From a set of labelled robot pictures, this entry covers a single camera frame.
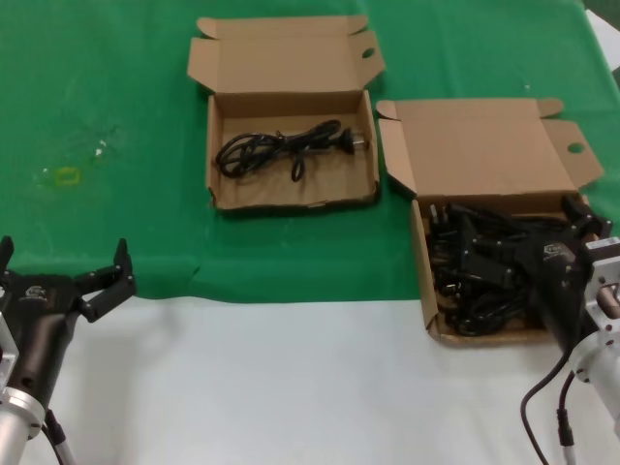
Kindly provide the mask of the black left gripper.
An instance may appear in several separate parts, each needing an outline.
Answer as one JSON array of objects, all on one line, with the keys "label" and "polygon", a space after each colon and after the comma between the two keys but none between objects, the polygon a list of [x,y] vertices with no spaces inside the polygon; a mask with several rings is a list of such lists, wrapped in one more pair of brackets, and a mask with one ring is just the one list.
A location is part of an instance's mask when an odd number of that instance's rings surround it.
[{"label": "black left gripper", "polygon": [[83,273],[20,275],[8,269],[13,240],[0,242],[1,312],[18,357],[8,386],[47,405],[80,314],[95,323],[137,293],[127,240],[118,241],[113,264]]}]

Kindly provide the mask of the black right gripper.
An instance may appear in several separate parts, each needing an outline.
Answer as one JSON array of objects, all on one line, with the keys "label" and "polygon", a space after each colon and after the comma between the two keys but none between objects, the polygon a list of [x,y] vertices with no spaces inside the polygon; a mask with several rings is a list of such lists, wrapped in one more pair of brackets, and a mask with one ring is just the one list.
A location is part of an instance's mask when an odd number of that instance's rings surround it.
[{"label": "black right gripper", "polygon": [[[612,221],[582,199],[564,196],[561,206],[580,240],[610,237]],[[582,337],[583,284],[568,244],[534,236],[518,245],[526,229],[505,215],[461,212],[458,226],[460,271],[504,291],[523,288],[527,280],[533,310],[561,351],[569,353]]]}]

